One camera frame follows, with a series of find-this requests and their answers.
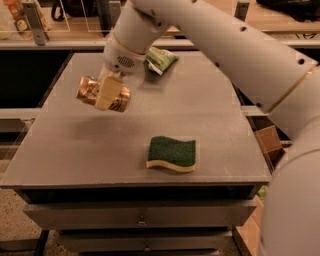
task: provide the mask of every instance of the drawer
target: drawer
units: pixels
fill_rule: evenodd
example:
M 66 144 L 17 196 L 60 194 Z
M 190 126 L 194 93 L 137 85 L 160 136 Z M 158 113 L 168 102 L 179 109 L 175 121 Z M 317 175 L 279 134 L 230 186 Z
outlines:
M 220 249 L 232 243 L 231 231 L 211 230 L 116 230 L 103 233 L 69 233 L 59 243 L 75 252 Z
M 253 200 L 30 204 L 24 212 L 44 230 L 232 227 L 255 209 Z

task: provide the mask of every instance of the table surface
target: table surface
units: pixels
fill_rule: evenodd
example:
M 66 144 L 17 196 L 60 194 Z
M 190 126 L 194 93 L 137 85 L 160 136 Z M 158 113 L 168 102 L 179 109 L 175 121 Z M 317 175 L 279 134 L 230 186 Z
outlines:
M 14 189 L 266 184 L 271 175 L 229 80 L 200 52 L 177 52 L 162 77 L 126 78 L 124 113 L 76 99 L 100 53 L 76 53 L 5 172 Z M 196 170 L 146 168 L 150 139 L 196 140 Z

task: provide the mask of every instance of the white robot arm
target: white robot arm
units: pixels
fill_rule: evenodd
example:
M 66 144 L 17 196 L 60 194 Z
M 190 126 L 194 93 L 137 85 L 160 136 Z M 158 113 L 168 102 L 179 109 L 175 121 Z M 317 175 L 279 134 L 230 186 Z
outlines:
M 114 70 L 136 72 L 174 25 L 294 141 L 265 202 L 260 255 L 317 255 L 320 68 L 205 0 L 127 1 L 105 47 Z

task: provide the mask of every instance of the sponge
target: sponge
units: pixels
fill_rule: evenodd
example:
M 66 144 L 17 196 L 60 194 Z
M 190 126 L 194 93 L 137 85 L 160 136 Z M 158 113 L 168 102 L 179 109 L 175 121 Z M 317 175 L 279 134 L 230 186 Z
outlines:
M 196 167 L 196 142 L 179 141 L 165 136 L 151 139 L 147 168 L 162 166 L 177 172 L 191 172 Z

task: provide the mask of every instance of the sponge scrubber side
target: sponge scrubber side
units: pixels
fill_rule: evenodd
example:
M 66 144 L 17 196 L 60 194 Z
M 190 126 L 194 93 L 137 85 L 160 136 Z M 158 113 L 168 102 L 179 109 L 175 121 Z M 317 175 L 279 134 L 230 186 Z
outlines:
M 147 168 L 161 166 L 177 172 L 191 172 L 196 166 L 196 142 L 179 141 L 165 136 L 150 142 Z

